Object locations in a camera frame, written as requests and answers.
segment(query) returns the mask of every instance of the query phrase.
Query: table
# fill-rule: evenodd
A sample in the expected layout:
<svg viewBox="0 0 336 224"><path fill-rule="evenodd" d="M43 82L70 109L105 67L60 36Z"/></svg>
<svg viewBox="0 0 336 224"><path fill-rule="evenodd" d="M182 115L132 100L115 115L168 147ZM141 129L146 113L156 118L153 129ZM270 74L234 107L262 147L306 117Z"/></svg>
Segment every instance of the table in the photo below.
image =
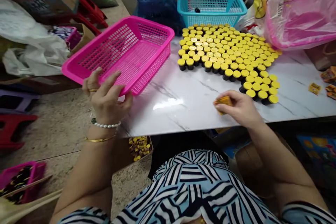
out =
<svg viewBox="0 0 336 224"><path fill-rule="evenodd" d="M171 43L171 55L134 105L121 125L123 136L156 135L237 126L229 115L219 115L213 101L222 92L238 90L240 82L224 81L220 74L206 73L201 66L180 71L177 54L180 37ZM268 72L278 76L279 103L255 102L266 123L336 115L336 101L308 91L308 86L326 86L304 51L284 52Z"/></svg>

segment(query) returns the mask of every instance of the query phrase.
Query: black and white striped clothing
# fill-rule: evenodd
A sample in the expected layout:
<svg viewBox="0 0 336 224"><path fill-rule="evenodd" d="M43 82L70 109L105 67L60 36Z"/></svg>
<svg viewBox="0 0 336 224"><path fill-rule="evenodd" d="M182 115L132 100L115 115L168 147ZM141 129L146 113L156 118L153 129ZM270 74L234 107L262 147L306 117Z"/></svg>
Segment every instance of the black and white striped clothing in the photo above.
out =
<svg viewBox="0 0 336 224"><path fill-rule="evenodd" d="M143 190L112 221L123 223L186 223L202 215L206 223L336 224L323 209L292 202L278 220L267 206L228 170L217 153L189 150L166 161ZM110 223L97 208L77 210L60 221Z"/></svg>

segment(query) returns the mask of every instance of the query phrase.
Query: pearl bracelet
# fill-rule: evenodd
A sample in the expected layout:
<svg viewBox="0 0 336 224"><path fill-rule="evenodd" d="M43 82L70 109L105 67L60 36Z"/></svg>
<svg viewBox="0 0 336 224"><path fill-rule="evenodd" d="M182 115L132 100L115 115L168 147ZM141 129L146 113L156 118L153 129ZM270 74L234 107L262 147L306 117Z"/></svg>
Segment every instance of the pearl bracelet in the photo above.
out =
<svg viewBox="0 0 336 224"><path fill-rule="evenodd" d="M100 124L100 123L97 123L96 118L92 118L91 122L94 126L97 126L100 128L117 128L121 124L121 122L118 122L117 124Z"/></svg>

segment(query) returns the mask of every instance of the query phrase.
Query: bracelet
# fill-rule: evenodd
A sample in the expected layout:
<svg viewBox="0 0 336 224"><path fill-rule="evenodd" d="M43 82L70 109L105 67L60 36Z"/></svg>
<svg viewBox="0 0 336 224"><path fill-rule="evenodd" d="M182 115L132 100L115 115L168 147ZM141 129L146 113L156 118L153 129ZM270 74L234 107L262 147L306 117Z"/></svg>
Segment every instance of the bracelet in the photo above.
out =
<svg viewBox="0 0 336 224"><path fill-rule="evenodd" d="M85 141L88 142L104 142L106 140L110 140L112 138L114 138L117 134L115 133L113 136L111 136L110 138L104 138L104 139L88 139L88 138L84 138Z"/></svg>
<svg viewBox="0 0 336 224"><path fill-rule="evenodd" d="M117 128L121 124L121 122L118 122L117 124L100 124L100 123L97 123L96 118L92 118L91 122L94 126L97 126L100 128Z"/></svg>

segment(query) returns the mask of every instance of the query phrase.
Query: tiled floor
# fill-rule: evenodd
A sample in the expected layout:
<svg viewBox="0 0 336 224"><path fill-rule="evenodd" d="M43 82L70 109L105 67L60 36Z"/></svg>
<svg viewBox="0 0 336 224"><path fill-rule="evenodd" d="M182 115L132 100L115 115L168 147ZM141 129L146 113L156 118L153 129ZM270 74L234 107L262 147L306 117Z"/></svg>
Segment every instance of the tiled floor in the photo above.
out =
<svg viewBox="0 0 336 224"><path fill-rule="evenodd" d="M109 25L129 16L121 0L119 6L103 9ZM25 131L25 145L0 158L0 171L28 161L47 163L46 176L53 175L41 195L61 189L80 154L83 139L90 124L91 106L81 89L42 96L33 110L38 119ZM114 174L112 218L139 192L150 184L147 174L151 156ZM52 202L23 218L20 223L48 223L56 202Z"/></svg>

